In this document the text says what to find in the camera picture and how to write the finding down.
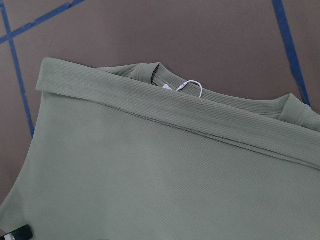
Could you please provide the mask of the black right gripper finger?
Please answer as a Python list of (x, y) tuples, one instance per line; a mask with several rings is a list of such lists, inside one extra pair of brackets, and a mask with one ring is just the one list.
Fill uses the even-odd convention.
[(29, 224), (25, 224), (9, 234), (11, 240), (31, 240), (33, 237), (33, 230)]

